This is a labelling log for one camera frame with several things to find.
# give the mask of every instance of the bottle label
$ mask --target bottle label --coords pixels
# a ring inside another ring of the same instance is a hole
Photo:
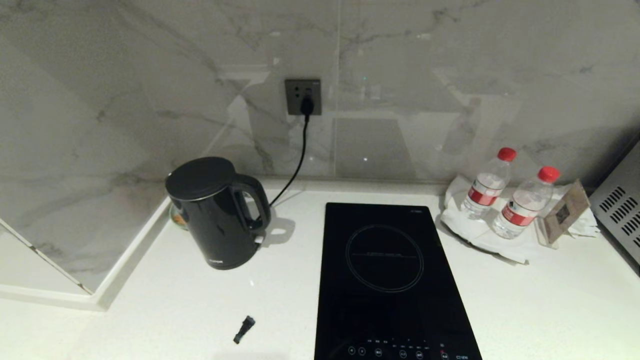
[[[502,193],[502,189],[488,188],[476,179],[471,189],[469,189],[468,195],[476,204],[491,206],[495,199],[498,199],[500,193]]]
[[[517,226],[527,226],[538,216],[539,211],[525,209],[511,199],[502,209],[502,216]]]

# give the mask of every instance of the black induction cooktop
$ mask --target black induction cooktop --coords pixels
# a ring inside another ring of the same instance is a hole
[[[328,203],[315,360],[481,359],[429,208]]]

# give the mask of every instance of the control panel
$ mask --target control panel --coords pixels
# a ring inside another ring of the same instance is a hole
[[[367,339],[344,347],[341,359],[477,360],[462,349],[444,343],[430,345],[426,340],[395,338]]]

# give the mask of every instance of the black kettle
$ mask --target black kettle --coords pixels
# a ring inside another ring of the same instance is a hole
[[[181,165],[164,185],[207,264],[223,270],[251,259],[259,246],[255,236],[271,221],[258,180],[237,174],[229,160],[210,157]],[[257,219],[251,217],[243,193],[255,200]]]

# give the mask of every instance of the white countertop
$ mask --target white countertop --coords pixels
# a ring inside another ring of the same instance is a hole
[[[167,224],[106,313],[0,299],[0,358],[313,359],[324,204],[427,205],[437,216],[440,202],[335,191],[284,199],[270,229],[293,221],[292,236],[268,236],[239,268],[210,268],[189,233]],[[640,359],[640,278],[605,239],[563,236],[525,266],[438,228],[484,360]],[[236,345],[247,315],[256,324]]]

